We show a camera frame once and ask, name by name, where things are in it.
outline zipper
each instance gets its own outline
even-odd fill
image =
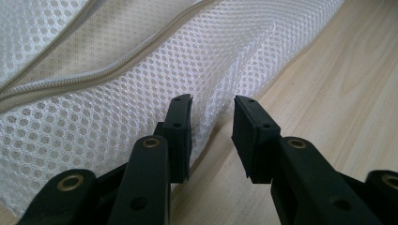
[[[86,19],[86,15],[89,13],[90,9],[95,5],[97,0],[87,0],[85,5],[82,7],[79,13],[75,15],[75,17],[70,21],[70,23],[64,28],[63,31],[56,37],[54,40],[50,42],[50,44],[45,47],[41,52],[38,53],[38,56],[32,60],[31,63],[27,64],[21,72],[14,75],[12,79],[8,82],[5,82],[0,85],[0,92],[6,90],[8,86],[12,85],[16,80],[25,75],[31,68],[35,67],[48,53],[54,49],[58,43],[62,42],[68,35],[70,35],[79,25]]]
[[[71,90],[82,89],[87,86],[91,86],[91,84],[101,83],[115,77],[115,75],[119,74],[117,72],[121,70],[124,66],[132,66],[130,64],[131,62],[138,63],[139,61],[137,59],[142,59],[149,53],[151,53],[155,46],[160,45],[160,40],[164,40],[171,36],[171,30],[177,30],[177,28],[183,25],[183,23],[190,19],[194,14],[196,14],[196,12],[198,12],[211,2],[214,2],[214,0],[203,0],[193,4],[190,7],[187,7],[175,18],[173,18],[169,23],[167,23],[159,32],[147,39],[138,48],[132,50],[130,53],[127,54],[127,56],[120,59],[120,61],[114,63],[109,67],[104,68],[99,72],[94,72],[92,74],[84,76],[75,75],[74,78],[68,78],[63,80],[47,80],[36,83],[28,83],[17,86],[5,93],[0,94],[0,113],[21,103],[28,103],[37,98],[53,96]]]

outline wooden floor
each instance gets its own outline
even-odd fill
[[[283,136],[311,141],[342,173],[398,171],[398,2],[346,0],[315,42],[257,99]],[[217,125],[190,182],[172,199],[171,224],[279,224],[269,186],[246,179]],[[0,224],[17,220],[0,208]]]

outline black plastic part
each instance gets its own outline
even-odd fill
[[[271,195],[279,220],[283,225],[294,224],[299,208],[298,199],[284,176],[281,165],[279,163],[274,163],[272,170],[274,173]]]
[[[108,224],[169,223],[168,155],[162,136],[147,136],[135,143]]]
[[[365,185],[372,198],[370,207],[383,224],[397,224],[398,213],[398,172],[369,172]]]
[[[18,224],[85,224],[95,181],[95,174],[88,170],[58,174],[41,189]]]
[[[254,99],[235,97],[232,140],[254,184],[270,184],[272,143],[281,137],[281,128]]]
[[[296,200],[298,203],[296,214],[284,214],[280,212],[282,208],[277,208],[281,221],[283,215],[289,215],[285,221],[294,221],[293,224],[381,224],[310,142],[289,137],[280,140],[280,147],[277,161],[283,165],[282,173],[274,177],[273,188],[291,188],[291,193],[295,194],[292,203]],[[278,204],[290,204],[291,200],[282,196],[282,191],[271,193],[274,201],[282,200]]]
[[[155,127],[155,131],[153,131],[153,135],[158,135],[158,136],[163,136],[163,122],[158,122],[158,124]]]
[[[126,167],[127,163],[97,178],[96,185],[92,191],[92,201],[95,203],[94,211],[91,215],[88,215],[91,224],[106,224]]]
[[[169,143],[172,183],[183,183],[190,177],[191,105],[189,94],[173,98],[164,123],[159,125],[163,126],[163,137]]]

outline mattress cover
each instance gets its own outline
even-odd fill
[[[0,202],[21,216],[54,175],[73,168],[102,175],[125,163],[170,99],[186,93],[193,163],[217,121],[233,112],[233,97],[269,87],[342,3],[97,2],[0,93]]]
[[[93,1],[0,1],[0,91],[54,47]]]

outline mesh fabric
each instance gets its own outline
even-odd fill
[[[193,0],[112,0],[14,85],[110,65],[163,28]]]
[[[269,86],[342,2],[215,1],[123,75],[1,113],[1,202],[21,215],[56,174],[102,175],[125,163],[170,99],[185,93],[193,95],[193,163],[216,122],[231,114],[233,97]]]
[[[0,1],[0,90],[82,12],[88,0]]]

